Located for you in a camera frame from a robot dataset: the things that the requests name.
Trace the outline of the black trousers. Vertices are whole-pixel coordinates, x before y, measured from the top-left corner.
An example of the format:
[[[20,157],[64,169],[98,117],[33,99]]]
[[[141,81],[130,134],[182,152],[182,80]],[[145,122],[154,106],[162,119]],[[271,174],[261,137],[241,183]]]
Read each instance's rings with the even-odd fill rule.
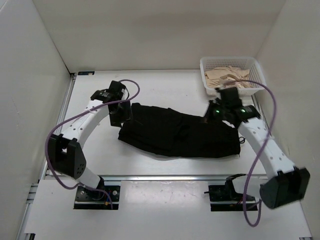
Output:
[[[207,120],[171,108],[133,103],[132,119],[118,140],[142,151],[183,158],[225,158],[241,152],[238,130],[222,120]]]

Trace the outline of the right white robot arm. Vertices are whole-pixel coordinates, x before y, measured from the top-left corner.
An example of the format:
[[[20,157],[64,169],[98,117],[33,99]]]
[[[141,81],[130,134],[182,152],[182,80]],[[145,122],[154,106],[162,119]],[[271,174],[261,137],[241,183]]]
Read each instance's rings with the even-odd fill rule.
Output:
[[[218,97],[207,109],[210,120],[217,120],[236,128],[256,153],[255,162],[261,162],[267,179],[248,174],[235,174],[225,181],[224,193],[230,200],[241,195],[258,198],[275,209],[305,197],[310,173],[298,168],[271,138],[261,115],[253,105],[244,106],[236,87],[217,88]]]

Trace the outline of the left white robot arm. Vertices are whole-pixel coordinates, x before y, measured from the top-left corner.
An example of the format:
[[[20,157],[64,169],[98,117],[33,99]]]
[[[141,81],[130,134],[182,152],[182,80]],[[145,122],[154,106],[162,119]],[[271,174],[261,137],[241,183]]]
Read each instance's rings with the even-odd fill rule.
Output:
[[[45,140],[45,158],[48,168],[58,183],[67,190],[83,186],[93,200],[105,194],[104,180],[87,167],[83,147],[94,129],[105,118],[111,126],[121,127],[131,118],[133,99],[125,86],[125,80],[113,80],[109,87],[97,90],[80,114],[64,120],[68,127],[60,134],[52,129]]]

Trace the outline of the beige trousers in basket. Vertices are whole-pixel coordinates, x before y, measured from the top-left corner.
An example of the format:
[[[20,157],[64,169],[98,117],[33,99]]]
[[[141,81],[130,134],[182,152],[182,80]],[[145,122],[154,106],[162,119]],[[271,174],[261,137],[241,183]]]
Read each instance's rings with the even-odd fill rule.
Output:
[[[204,73],[206,84],[209,88],[218,88],[223,82],[236,80],[249,80],[250,70],[233,66],[221,66]]]

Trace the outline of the white plastic basket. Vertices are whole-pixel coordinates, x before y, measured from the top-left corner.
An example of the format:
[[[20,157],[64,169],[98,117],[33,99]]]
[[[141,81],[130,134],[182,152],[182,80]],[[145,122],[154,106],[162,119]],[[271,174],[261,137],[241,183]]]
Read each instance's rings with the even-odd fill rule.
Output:
[[[234,82],[240,96],[251,96],[264,89],[260,84],[266,84],[260,65],[253,57],[202,57],[200,72],[209,96],[215,96],[216,88],[226,82]]]

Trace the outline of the dark label sticker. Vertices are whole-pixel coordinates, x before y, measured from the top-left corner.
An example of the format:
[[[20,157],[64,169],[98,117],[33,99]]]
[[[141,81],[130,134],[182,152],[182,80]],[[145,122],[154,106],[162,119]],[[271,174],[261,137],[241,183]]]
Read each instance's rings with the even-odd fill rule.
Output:
[[[95,71],[79,71],[78,76],[92,76],[95,74]]]

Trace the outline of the aluminium left rail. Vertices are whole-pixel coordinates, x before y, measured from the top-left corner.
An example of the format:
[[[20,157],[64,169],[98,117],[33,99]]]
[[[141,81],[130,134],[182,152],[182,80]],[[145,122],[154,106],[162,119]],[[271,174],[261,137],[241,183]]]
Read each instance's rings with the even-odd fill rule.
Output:
[[[64,95],[64,99],[63,99],[63,102],[62,102],[62,107],[61,107],[59,115],[58,115],[56,126],[52,130],[49,131],[47,139],[45,140],[45,144],[44,144],[44,153],[45,153],[45,155],[44,155],[45,156],[44,157],[44,165],[43,165],[43,169],[42,169],[42,172],[40,174],[39,180],[44,180],[46,178],[46,176],[47,176],[47,171],[49,169],[48,165],[50,165],[49,150],[48,150],[49,139],[50,139],[50,136],[52,134],[59,134],[61,132],[62,126],[60,125],[60,123],[62,123],[65,120],[65,117],[66,117],[66,114],[67,114],[67,110],[68,110],[68,106],[69,106],[69,102],[70,102],[71,95],[72,95],[72,92],[73,92],[73,88],[74,88],[74,85],[75,85],[76,78],[77,78],[77,73],[72,73],[70,75],[70,82],[68,84],[67,90],[66,90],[65,95]]]

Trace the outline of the aluminium front rail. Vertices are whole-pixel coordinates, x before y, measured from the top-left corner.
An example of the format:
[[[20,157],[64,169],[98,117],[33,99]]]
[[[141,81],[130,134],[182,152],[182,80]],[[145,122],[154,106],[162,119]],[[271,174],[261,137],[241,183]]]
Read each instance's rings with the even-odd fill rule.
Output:
[[[220,181],[228,175],[103,175],[105,181]]]

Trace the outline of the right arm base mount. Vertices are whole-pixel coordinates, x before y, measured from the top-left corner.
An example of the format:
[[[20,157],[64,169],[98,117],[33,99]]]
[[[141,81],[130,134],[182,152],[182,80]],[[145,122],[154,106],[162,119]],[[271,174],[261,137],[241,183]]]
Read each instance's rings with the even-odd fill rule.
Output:
[[[232,180],[245,176],[235,174],[226,179],[213,179],[208,181],[208,190],[204,192],[209,196],[211,212],[242,212],[243,193],[235,191]]]

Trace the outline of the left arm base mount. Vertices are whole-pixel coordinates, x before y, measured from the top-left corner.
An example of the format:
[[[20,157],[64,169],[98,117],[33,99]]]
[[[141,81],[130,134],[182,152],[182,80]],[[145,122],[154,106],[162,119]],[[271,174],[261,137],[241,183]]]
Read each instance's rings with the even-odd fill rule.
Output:
[[[78,186],[74,198],[74,210],[118,210],[121,186],[115,183],[99,183],[101,191],[92,191],[83,186]]]

